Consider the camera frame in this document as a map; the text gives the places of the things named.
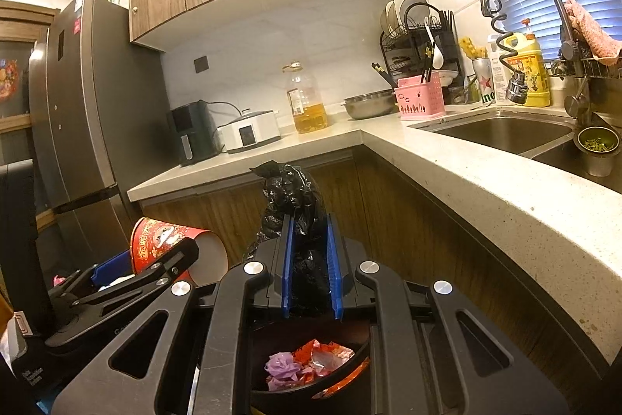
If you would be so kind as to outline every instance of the red paper cup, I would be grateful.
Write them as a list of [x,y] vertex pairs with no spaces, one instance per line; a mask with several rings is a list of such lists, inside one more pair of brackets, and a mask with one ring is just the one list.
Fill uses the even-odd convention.
[[179,278],[190,279],[199,287],[219,281],[227,272],[228,261],[225,245],[216,234],[148,217],[138,220],[132,231],[130,254],[134,273],[144,271],[183,238],[197,242],[198,259]]

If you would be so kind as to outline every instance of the black garbage bag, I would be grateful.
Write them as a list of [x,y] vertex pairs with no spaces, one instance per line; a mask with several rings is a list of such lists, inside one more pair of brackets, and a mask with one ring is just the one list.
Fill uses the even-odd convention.
[[313,178],[298,166],[274,160],[251,169],[265,178],[267,206],[257,238],[244,262],[254,258],[257,245],[281,235],[285,215],[294,218],[293,315],[317,316],[329,311],[330,284],[326,263],[327,217]]

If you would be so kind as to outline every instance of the sink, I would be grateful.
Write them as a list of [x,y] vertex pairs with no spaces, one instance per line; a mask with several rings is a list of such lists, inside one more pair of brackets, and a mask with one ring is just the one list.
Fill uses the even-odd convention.
[[536,155],[529,153],[534,149],[561,138],[566,140],[572,133],[572,123],[563,117],[502,109],[471,112],[411,127],[530,158]]
[[603,185],[622,194],[622,157],[616,157],[608,177],[593,177],[584,170],[581,152],[574,143],[574,121],[538,113],[503,108],[476,110],[416,124],[453,138],[521,155]]
[[583,177],[622,194],[622,157],[619,155],[615,158],[615,165],[612,173],[604,178],[593,177],[587,174],[581,164],[581,152],[575,146],[572,139],[550,147],[541,154],[535,155],[533,160],[572,173],[578,177]]

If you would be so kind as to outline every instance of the rice cooker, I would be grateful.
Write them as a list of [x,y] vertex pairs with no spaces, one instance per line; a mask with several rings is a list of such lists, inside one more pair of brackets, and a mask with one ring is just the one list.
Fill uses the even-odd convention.
[[274,111],[247,113],[218,128],[221,141],[229,154],[262,147],[281,139]]

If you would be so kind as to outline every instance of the white plate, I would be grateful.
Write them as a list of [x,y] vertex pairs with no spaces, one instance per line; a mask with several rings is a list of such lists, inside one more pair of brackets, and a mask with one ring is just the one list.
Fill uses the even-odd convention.
[[[428,0],[394,0],[396,17],[398,23],[406,27],[406,11],[413,4],[419,2],[428,2]],[[418,23],[423,25],[426,16],[430,16],[430,8],[428,6],[416,6],[408,12],[408,19],[410,24]]]
[[397,15],[395,12],[395,3],[393,1],[387,3],[386,12],[389,29],[391,31],[397,30],[399,28],[399,20],[397,19]]
[[389,24],[387,23],[386,10],[383,10],[383,12],[380,13],[380,28],[383,30],[385,34],[389,34],[391,32],[389,29]]

